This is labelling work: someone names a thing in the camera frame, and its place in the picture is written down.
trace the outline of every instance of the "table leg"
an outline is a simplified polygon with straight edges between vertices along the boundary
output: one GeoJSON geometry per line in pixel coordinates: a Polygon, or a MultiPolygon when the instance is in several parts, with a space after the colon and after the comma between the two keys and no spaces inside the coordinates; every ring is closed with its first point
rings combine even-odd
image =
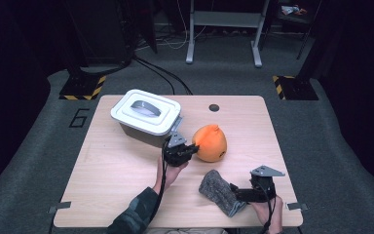
{"type": "Polygon", "coordinates": [[[262,67],[262,59],[260,58],[260,52],[259,52],[259,41],[260,41],[260,35],[263,31],[263,24],[264,20],[266,18],[267,8],[269,6],[269,0],[265,0],[265,3],[263,5],[263,10],[260,16],[259,25],[257,26],[257,32],[256,36],[254,38],[254,41],[251,41],[251,50],[253,52],[253,58],[254,58],[254,65],[256,67],[262,67]]]}
{"type": "Polygon", "coordinates": [[[188,43],[188,51],[186,62],[188,64],[193,63],[194,55],[194,0],[191,0],[190,4],[190,41],[188,43]]]}

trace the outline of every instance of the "gray carpet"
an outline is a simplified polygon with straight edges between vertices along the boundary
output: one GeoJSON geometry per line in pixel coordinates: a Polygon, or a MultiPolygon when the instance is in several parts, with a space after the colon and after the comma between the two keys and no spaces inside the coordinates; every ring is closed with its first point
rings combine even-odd
{"type": "MultiPolygon", "coordinates": [[[[296,75],[301,41],[272,34],[261,52],[262,68],[252,61],[249,37],[207,38],[196,44],[187,65],[187,45],[159,46],[136,54],[180,77],[194,95],[261,96],[266,100],[296,196],[303,212],[304,233],[374,233],[374,177],[359,163],[340,134],[338,121],[318,80],[311,80],[319,100],[280,100],[272,77],[296,75]]],[[[48,233],[56,204],[66,187],[99,100],[61,100],[68,74],[49,77],[51,94],[17,154],[0,176],[0,233],[48,233]],[[69,128],[76,111],[88,118],[83,128],[69,128]]],[[[182,86],[168,77],[176,95],[182,86]]],[[[169,84],[137,62],[108,75],[100,95],[123,95],[140,89],[171,95],[169,84]]],[[[242,229],[257,233],[259,228],[242,229]]],[[[298,233],[286,228],[286,233],[298,233]]],[[[103,229],[54,228],[53,233],[102,233],[103,229]]]]}

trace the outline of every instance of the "gray cloth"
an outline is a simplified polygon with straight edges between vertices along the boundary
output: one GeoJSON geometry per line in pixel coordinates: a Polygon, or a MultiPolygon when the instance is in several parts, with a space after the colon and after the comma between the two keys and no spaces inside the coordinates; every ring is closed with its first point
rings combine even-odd
{"type": "Polygon", "coordinates": [[[246,202],[236,199],[230,184],[216,170],[211,170],[205,175],[199,192],[214,202],[228,217],[234,216],[246,205],[246,202]]]}

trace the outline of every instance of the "person's arm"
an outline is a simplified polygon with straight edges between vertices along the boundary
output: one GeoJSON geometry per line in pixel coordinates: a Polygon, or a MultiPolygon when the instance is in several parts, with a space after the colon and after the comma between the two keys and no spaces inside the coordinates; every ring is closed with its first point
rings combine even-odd
{"type": "MultiPolygon", "coordinates": [[[[164,190],[166,191],[169,186],[177,179],[178,174],[187,167],[188,162],[179,167],[167,167],[166,172],[166,184],[164,190]]],[[[141,234],[146,229],[148,224],[150,224],[151,214],[154,212],[156,206],[158,194],[160,193],[161,182],[163,177],[163,161],[162,157],[159,157],[158,167],[157,167],[157,178],[154,186],[147,187],[138,194],[130,202],[129,207],[118,215],[113,223],[108,226],[108,234],[113,233],[134,233],[141,234]]]]}
{"type": "MultiPolygon", "coordinates": [[[[269,220],[269,205],[265,203],[250,203],[253,209],[256,211],[257,216],[260,222],[264,225],[269,220]]],[[[270,200],[272,208],[275,205],[275,198],[270,200]]],[[[282,209],[283,209],[283,200],[280,196],[276,196],[276,206],[272,214],[272,219],[270,221],[269,230],[267,234],[277,234],[282,233],[282,209]]]]}

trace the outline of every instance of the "yellow and black hazard stripe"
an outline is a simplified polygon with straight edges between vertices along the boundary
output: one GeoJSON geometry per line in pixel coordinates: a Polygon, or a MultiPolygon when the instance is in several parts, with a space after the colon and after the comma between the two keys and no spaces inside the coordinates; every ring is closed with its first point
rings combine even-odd
{"type": "Polygon", "coordinates": [[[273,76],[273,82],[275,82],[276,91],[278,92],[280,99],[286,99],[286,96],[284,95],[283,88],[281,86],[280,79],[294,79],[294,76],[273,76]]]}
{"type": "Polygon", "coordinates": [[[95,89],[93,90],[93,93],[88,96],[73,96],[73,95],[59,95],[59,99],[70,99],[70,100],[78,100],[78,99],[96,99],[98,97],[99,92],[101,92],[102,85],[104,84],[105,81],[105,76],[102,76],[99,78],[98,83],[96,84],[95,89]]]}

